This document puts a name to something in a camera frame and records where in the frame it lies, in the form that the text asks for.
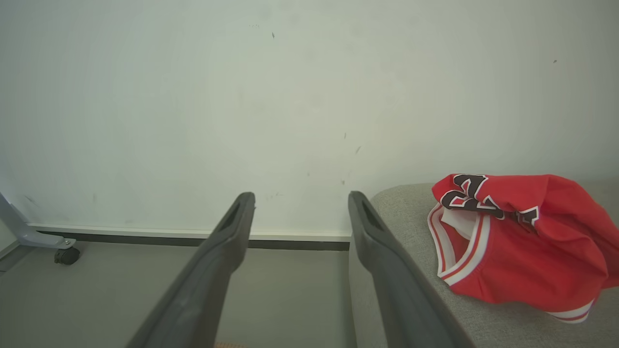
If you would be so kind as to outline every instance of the wall mark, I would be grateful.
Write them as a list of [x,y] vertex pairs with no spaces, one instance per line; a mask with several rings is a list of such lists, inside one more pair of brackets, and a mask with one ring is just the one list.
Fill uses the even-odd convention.
[[41,208],[34,199],[30,198],[30,196],[24,196],[24,197],[26,197],[26,199],[28,199],[28,201],[34,204],[36,207]]

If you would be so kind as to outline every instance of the sofa cushion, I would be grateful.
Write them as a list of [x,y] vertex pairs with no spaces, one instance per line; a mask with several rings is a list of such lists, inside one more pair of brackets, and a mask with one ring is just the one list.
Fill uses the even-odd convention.
[[[612,210],[617,223],[619,207],[613,198],[619,194],[619,186],[614,182],[582,185],[596,201]],[[431,187],[432,184],[398,186],[380,192],[371,202],[477,347],[617,346],[619,288],[604,290],[581,324],[562,323],[523,303],[493,305],[452,293],[436,275],[436,249],[427,223],[428,213],[436,204]],[[371,276],[355,260],[353,249],[351,246],[349,278],[358,346],[386,347]]]

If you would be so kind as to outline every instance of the white wall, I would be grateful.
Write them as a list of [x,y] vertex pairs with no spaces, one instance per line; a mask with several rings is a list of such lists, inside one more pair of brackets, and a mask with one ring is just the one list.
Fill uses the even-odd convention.
[[617,18],[617,1],[2,0],[0,189],[34,222],[177,229],[254,191],[256,230],[338,233],[353,189],[617,175]]

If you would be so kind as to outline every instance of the red fabric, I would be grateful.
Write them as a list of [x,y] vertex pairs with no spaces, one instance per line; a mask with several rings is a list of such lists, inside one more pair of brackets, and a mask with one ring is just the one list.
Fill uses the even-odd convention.
[[[565,312],[582,308],[602,289],[619,285],[619,230],[571,180],[555,175],[453,174],[435,184],[432,192],[445,209],[491,215],[481,261],[451,284],[457,294]],[[464,248],[468,241],[449,227],[445,230],[458,261],[464,253],[462,241]]]

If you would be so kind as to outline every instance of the baseboard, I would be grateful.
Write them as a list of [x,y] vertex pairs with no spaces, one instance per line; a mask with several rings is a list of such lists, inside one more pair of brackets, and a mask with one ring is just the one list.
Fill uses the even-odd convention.
[[[93,227],[76,225],[28,224],[39,232],[70,233],[74,235],[101,235],[119,237],[154,237],[154,238],[188,238],[205,239],[209,230],[164,230],[158,228],[119,228]],[[251,231],[250,240],[256,241],[316,241],[316,242],[350,242],[350,234],[343,232],[276,232]]]
[[19,241],[16,240],[13,243],[11,243],[9,246],[7,246],[6,248],[0,250],[0,259],[8,255],[11,251],[13,251],[13,249],[17,248],[18,246],[19,246]]

